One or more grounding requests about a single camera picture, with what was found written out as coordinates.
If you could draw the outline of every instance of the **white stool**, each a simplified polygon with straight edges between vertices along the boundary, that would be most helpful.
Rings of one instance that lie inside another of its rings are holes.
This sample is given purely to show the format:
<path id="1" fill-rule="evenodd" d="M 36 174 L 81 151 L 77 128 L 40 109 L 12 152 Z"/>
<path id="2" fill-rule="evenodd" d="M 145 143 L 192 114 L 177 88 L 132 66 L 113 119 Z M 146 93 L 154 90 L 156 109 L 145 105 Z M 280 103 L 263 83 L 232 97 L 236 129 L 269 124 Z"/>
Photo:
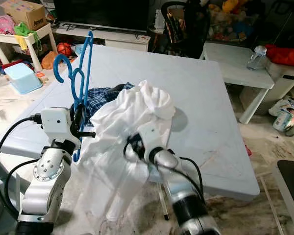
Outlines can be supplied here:
<path id="1" fill-rule="evenodd" d="M 53 37 L 53 34 L 52 34 L 50 23 L 48 23 L 47 25 L 41 27 L 36 32 L 37 32 L 37 35 L 38 35 L 39 39 L 45 37 L 48 34 L 49 38 L 50 38 L 50 44 L 51 44 L 52 50 L 57 53 L 57 46 L 55 44 L 55 40 L 54 40 L 54 37 Z M 28 49 L 29 49 L 29 52 L 30 52 L 30 57 L 33 60 L 35 69 L 37 71 L 43 70 L 42 67 L 41 67 L 41 64 L 39 63 L 36 52 L 35 52 L 35 50 L 33 48 L 33 44 L 35 43 L 34 35 L 31 33 L 27 37 L 24 37 L 24 39 L 25 39 L 25 42 L 26 42 L 26 44 L 28 46 Z M 0 42 L 18 44 L 18 42 L 14 38 L 14 35 L 4 35 L 4 34 L 1 34 L 1 33 L 0 33 Z M 2 63 L 4 63 L 4 64 L 9 63 L 9 61 L 6 58 L 5 54 L 3 53 L 1 47 L 0 47 L 0 59 L 1 59 Z"/>

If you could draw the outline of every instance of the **floor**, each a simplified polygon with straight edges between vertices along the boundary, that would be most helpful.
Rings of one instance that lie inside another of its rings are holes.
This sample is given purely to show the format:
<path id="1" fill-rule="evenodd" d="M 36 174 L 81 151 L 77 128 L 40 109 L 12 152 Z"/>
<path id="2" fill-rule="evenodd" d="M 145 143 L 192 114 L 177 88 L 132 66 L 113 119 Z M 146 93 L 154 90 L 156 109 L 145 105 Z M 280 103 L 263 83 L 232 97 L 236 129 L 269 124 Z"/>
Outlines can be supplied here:
<path id="1" fill-rule="evenodd" d="M 0 96 L 1 94 L 5 96 L 5 99 L 0 99 L 0 133 L 3 133 L 8 124 L 39 97 L 54 80 L 52 73 L 49 73 L 47 77 L 49 80 L 43 88 L 28 95 L 18 95 L 8 85 L 9 82 L 6 78 L 0 78 Z M 235 115 L 239 118 L 243 113 L 238 98 L 241 87 L 230 85 L 227 88 Z M 294 224 L 270 173 L 273 163 L 277 159 L 294 160 L 294 137 L 286 137 L 274 130 L 273 121 L 273 117 L 255 115 L 248 125 L 239 123 L 245 144 L 253 153 L 250 156 L 250 161 L 259 183 L 260 194 L 251 202 L 205 195 L 209 213 L 214 217 L 223 235 L 294 235 Z M 79 185 L 69 185 L 66 190 L 75 195 L 82 188 Z M 71 204 L 69 205 L 71 208 L 75 207 L 74 202 L 65 202 L 65 198 L 63 203 Z M 126 215 L 118 223 L 102 221 L 97 227 L 98 234 L 178 234 L 172 210 L 170 207 L 168 210 L 170 220 L 165 221 L 158 199 L 157 187 L 153 183 L 148 183 L 134 198 Z M 64 227 L 68 226 L 68 221 L 76 219 L 72 213 L 62 211 L 58 217 L 54 234 L 65 234 L 63 231 Z"/>

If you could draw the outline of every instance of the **plaid shirt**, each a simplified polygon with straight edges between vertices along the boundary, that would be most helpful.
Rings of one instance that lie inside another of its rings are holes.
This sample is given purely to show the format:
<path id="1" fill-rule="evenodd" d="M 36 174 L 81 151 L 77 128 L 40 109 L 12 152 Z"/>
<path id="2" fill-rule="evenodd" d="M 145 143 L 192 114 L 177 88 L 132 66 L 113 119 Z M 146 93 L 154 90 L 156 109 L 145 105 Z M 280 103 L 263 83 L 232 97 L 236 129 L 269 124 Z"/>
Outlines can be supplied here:
<path id="1" fill-rule="evenodd" d="M 127 82 L 123 89 L 131 89 L 134 85 Z M 98 111 L 104 104 L 115 100 L 118 97 L 119 91 L 109 92 L 110 87 L 93 88 L 88 90 L 88 105 L 85 113 L 85 126 L 93 126 L 90 118 Z"/>

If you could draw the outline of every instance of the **white side table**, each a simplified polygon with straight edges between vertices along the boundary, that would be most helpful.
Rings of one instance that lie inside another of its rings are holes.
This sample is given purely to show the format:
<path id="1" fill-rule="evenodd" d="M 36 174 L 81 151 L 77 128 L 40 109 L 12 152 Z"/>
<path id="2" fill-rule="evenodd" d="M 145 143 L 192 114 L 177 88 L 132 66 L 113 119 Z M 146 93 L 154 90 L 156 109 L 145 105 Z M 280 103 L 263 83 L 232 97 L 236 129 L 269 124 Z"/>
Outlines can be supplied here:
<path id="1" fill-rule="evenodd" d="M 224 82 L 261 88 L 240 118 L 240 122 L 245 124 L 249 123 L 268 90 L 274 86 L 274 81 L 265 69 L 250 71 L 246 68 L 252 53 L 249 48 L 205 43 L 201 55 L 201 59 L 219 63 Z"/>
<path id="2" fill-rule="evenodd" d="M 46 35 L 49 35 L 52 50 L 57 53 L 57 46 L 55 44 L 55 40 L 54 40 L 54 37 L 53 37 L 53 34 L 52 34 L 50 24 L 48 23 L 47 25 L 45 25 L 45 26 L 41 27 L 40 29 L 38 29 L 36 32 L 37 32 L 37 35 L 38 35 L 38 37 L 40 39 L 45 37 Z M 31 56 L 31 59 L 33 60 L 35 69 L 37 71 L 43 70 L 42 67 L 41 67 L 41 64 L 40 64 L 40 62 L 38 60 L 38 57 L 36 55 L 36 52 L 35 52 L 35 50 L 33 48 L 33 44 L 35 43 L 34 35 L 31 33 L 27 37 L 24 37 L 24 39 L 25 39 L 25 42 L 26 42 L 26 44 L 28 46 L 30 56 Z M 0 33 L 0 42 L 18 44 L 18 42 L 14 38 L 14 35 L 4 35 L 4 34 L 1 34 L 1 33 Z M 4 64 L 9 63 L 9 60 L 6 58 L 6 56 L 3 53 L 1 47 L 0 47 L 0 59 L 1 59 L 2 63 L 4 63 Z"/>

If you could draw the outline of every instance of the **white table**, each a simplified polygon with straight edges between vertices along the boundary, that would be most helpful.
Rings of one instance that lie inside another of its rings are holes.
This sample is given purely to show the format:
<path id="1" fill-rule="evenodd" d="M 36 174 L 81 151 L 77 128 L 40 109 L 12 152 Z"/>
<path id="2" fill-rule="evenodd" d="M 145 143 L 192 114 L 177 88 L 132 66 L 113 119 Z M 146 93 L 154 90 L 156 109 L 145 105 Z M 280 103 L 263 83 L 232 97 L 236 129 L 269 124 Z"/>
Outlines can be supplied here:
<path id="1" fill-rule="evenodd" d="M 174 100 L 177 111 L 168 147 L 178 156 L 192 158 L 198 164 L 205 192 L 243 200 L 258 195 L 259 187 L 218 64 L 94 46 L 90 87 L 114 87 L 125 82 L 137 85 L 144 79 L 169 92 Z M 73 98 L 68 80 L 64 84 L 51 84 L 19 119 L 45 107 L 70 107 Z M 26 122 L 11 133 L 2 151 L 36 158 L 45 145 L 48 139 L 40 125 Z M 183 165 L 196 177 L 194 166 L 186 164 Z"/>
<path id="2" fill-rule="evenodd" d="M 251 71 L 246 68 L 252 53 L 249 48 L 205 43 L 201 55 L 201 59 L 219 63 L 224 82 L 261 88 L 240 118 L 240 122 L 245 124 L 250 121 L 268 90 L 274 86 L 274 81 L 265 69 Z"/>
<path id="3" fill-rule="evenodd" d="M 52 50 L 54 52 L 58 53 L 57 52 L 57 46 L 55 44 L 55 40 L 54 40 L 52 30 L 51 30 L 51 27 L 50 27 L 50 23 L 48 23 L 45 26 L 41 27 L 36 32 L 37 32 L 37 35 L 38 35 L 38 37 L 40 39 L 42 39 L 46 35 L 49 35 Z M 30 52 L 30 57 L 33 60 L 33 64 L 34 64 L 35 69 L 37 71 L 43 70 L 42 67 L 41 67 L 41 64 L 40 64 L 40 62 L 38 60 L 38 57 L 36 55 L 35 49 L 33 47 L 33 44 L 35 43 L 34 35 L 32 33 L 30 33 L 27 37 L 23 37 L 23 38 L 24 38 L 24 40 L 25 40 L 25 42 L 26 42 L 26 44 L 28 46 L 28 49 L 29 49 L 29 52 Z M 0 33 L 0 42 L 2 42 L 2 43 L 10 43 L 10 44 L 18 44 L 18 42 L 16 41 L 14 35 L 4 35 L 4 34 L 1 34 L 1 33 Z M 5 56 L 4 52 L 2 51 L 1 47 L 0 47 L 0 59 L 1 59 L 3 64 L 8 64 L 9 63 L 9 60 L 6 58 L 6 56 Z"/>

